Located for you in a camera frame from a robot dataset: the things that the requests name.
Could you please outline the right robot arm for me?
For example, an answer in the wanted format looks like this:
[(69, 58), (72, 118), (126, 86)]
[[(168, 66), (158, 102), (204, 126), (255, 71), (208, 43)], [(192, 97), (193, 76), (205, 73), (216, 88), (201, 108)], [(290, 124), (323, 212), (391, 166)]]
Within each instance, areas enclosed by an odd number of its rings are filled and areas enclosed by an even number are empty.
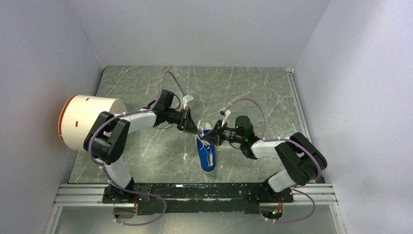
[(320, 177), (327, 168), (327, 160), (320, 151), (300, 132), (288, 138), (262, 140), (254, 133), (249, 117), (238, 116), (233, 128), (218, 120), (215, 126), (201, 134), (201, 140), (216, 146), (224, 141), (238, 143), (242, 154), (249, 159), (279, 159), (283, 169), (270, 176), (263, 196), (269, 202), (276, 201), (284, 189), (295, 185), (304, 186)]

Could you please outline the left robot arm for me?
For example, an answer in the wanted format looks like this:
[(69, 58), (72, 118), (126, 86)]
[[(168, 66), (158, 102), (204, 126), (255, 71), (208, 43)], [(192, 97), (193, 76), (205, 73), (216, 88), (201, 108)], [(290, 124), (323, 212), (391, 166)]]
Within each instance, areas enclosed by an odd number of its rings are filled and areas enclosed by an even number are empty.
[(175, 124), (181, 132), (200, 134), (188, 107), (181, 110), (171, 107), (175, 97), (174, 92), (162, 90), (156, 100), (138, 111), (117, 115), (101, 112), (87, 133), (83, 148), (108, 176), (115, 199), (127, 203), (136, 195), (134, 179), (122, 159), (128, 134), (164, 122)]

